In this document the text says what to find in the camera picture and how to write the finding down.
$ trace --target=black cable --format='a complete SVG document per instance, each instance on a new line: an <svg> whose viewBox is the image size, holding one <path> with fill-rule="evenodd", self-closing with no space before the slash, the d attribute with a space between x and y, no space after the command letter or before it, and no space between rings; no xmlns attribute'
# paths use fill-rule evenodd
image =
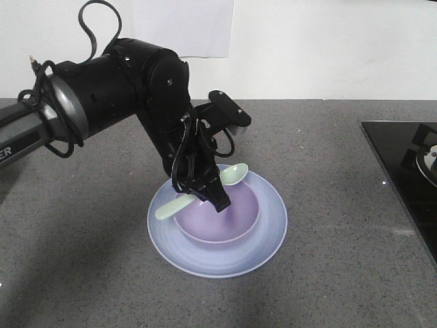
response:
<svg viewBox="0 0 437 328"><path fill-rule="evenodd" d="M18 95L18 101L23 101L28 104L34 112L37 112L40 108L41 102L46 103L50 106L59 119L61 127L63 128L66 134L66 142L68 145L68 149L66 152L61 152L50 144L46 144L45 146L52 152L54 152L57 156L62 158L68 158L74 152L74 142L81 147L83 146L82 136L76 127L76 125L71 121L65 112L62 105L59 103L55 90L53 89L52 83L49 81L46 70L48 68L52 70L55 69L55 63L50 60L45 61L43 64L39 64L36 60L32 60L32 69L36 74L36 81L32 90L23 90Z"/></svg>
<svg viewBox="0 0 437 328"><path fill-rule="evenodd" d="M122 31L122 18L119 14L119 12L107 1L105 0L90 0L87 3L85 3L85 5L83 5L81 7L81 9L79 10L79 13L77 15L77 18L79 20L79 25L82 27L83 31L85 31L85 33L88 35L89 40L91 41L91 55L85 60L82 61L79 65L83 65L86 64L87 62L89 62L91 59L93 59L94 55L97 52L97 39L96 36L94 35L94 33L92 32L92 30L85 24L85 22L83 21L83 10L88 6L91 5L93 3L99 3L101 5L105 5L109 8L111 8L114 12L115 15L117 15L117 19L118 19L118 30L115 33L114 37L112 38L112 40L108 43L107 47L111 47L113 46L113 44L115 43L115 41L117 40L118 36L120 35L120 32Z"/></svg>
<svg viewBox="0 0 437 328"><path fill-rule="evenodd" d="M235 143L234 143L234 140L232 139L231 134L227 130L227 128L224 128L223 132L226 134L226 137L229 140L229 143L231 145L231 150L228 153L225 153L225 154L223 154L221 152L217 152L215 149L213 149L210 146L210 141L205 136L205 128L203 127L201 122L198 123L198 128L199 128L200 136L203 139L203 142L205 143L205 145L208 148L208 150L211 151L214 155L216 155L218 157L222 157L222 158L227 158L227 157L230 157L230 156L232 156L234 154L234 152L235 152Z"/></svg>
<svg viewBox="0 0 437 328"><path fill-rule="evenodd" d="M182 142L179 145L178 151L176 152L176 157L173 161L173 165L171 166L171 183L173 185L173 188L176 190L177 193L183 193L188 188L181 188L178 183L178 167L181 158L184 156L185 148L188 143L188 138L190 135L190 129L191 129L191 117L189 114L185 114L181 118L182 123L184 124L184 136L182 137Z"/></svg>

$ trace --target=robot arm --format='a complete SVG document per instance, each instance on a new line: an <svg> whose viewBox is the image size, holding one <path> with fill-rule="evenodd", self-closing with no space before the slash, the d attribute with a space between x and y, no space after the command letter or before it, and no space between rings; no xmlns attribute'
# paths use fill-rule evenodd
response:
<svg viewBox="0 0 437 328"><path fill-rule="evenodd" d="M47 76L48 67L53 73ZM68 157L74 144L82 146L83 140L135 114L177 192L194 193L218 212L230 205L215 156L232 155L229 131L235 134L237 128L247 127L251 118L219 91L210 92L211 102L193 107L188 64L176 53L114 38L100 57L81 64L41 65L33 60L32 68L35 87L24 90L15 105L0 110L0 167L40 146ZM220 131L231 142L229 154L216 151L214 135ZM54 140L67 142L67 152L52 147Z"/></svg>

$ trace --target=black stove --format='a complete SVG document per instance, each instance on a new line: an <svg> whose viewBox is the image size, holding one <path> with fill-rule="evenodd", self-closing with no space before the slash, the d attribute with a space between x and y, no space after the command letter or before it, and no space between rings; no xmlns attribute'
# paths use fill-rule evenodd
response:
<svg viewBox="0 0 437 328"><path fill-rule="evenodd" d="M437 262L437 123L368 121L363 128Z"/></svg>

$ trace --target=spoon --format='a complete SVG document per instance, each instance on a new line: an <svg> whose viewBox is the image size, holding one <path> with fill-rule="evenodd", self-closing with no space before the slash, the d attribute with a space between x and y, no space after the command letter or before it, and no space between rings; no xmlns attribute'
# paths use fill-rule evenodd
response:
<svg viewBox="0 0 437 328"><path fill-rule="evenodd" d="M232 166L229 166L227 169L224 169L220 172L220 180L223 186L233 186L239 183L244 179L247 172L249 171L249 167L246 163L239 163ZM196 195L193 194L185 194L180 197L175 198L174 200L162 205L155 212L155 217L158 220L165 220L179 212L192 202L197 199Z"/></svg>

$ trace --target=plate rim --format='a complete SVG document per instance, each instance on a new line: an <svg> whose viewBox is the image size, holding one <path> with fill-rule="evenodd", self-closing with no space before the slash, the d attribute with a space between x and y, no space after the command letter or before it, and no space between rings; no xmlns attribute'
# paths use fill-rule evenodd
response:
<svg viewBox="0 0 437 328"><path fill-rule="evenodd" d="M218 164L218 167L220 168L226 168L229 167L231 165L228 164ZM255 174L258 178L262 179L264 182L266 182L270 188L275 192L275 194L277 195L278 199L281 201L281 209L283 210L284 213L284 217L285 217L285 225L284 225L284 231L282 233L281 239L278 242L278 245L275 247L275 249L271 252L271 254L269 256L266 256L266 258L264 260L262 260L260 263L256 264L255 266L251 266L250 268L247 268L246 270L243 271L238 271L236 273L227 273L224 275L211 275L211 274L205 274L205 273L199 273L187 268L184 268L183 266L180 266L178 264L176 264L174 261L172 261L170 258L168 258L158 247L158 245L156 244L156 241L154 240L152 233L150 231L150 219L152 218L150 211L152 208L152 204L154 203L154 200L156 198L156 196L159 194L159 192L161 191L162 188L166 187L166 185L169 183L170 179L168 179L167 181L165 181L160 187L159 189L155 192L154 197L152 198L152 200L150 201L149 204L149 208L147 210L147 231L149 233L149 237L150 240L152 241L153 246L155 247L155 249L158 251L158 253L171 265L173 265L174 267L178 268L179 270L197 276L197 277L202 277L202 278L212 278L212 279L226 279L226 278L232 278L232 277L238 277L241 275L245 275L247 273L250 273L252 271L255 271L256 269L260 268L261 266L263 266L264 264L266 264L279 250L279 248L282 246L284 240L285 240L285 236L287 235L287 228L288 228L288 214L287 214L287 208L285 206L285 203L281 197L281 195L279 195L279 192L276 190L276 188L270 183L268 182L265 178L263 178L262 176L260 176L259 174L256 174L255 172L252 172L249 170L249 172L251 172L252 174Z"/></svg>

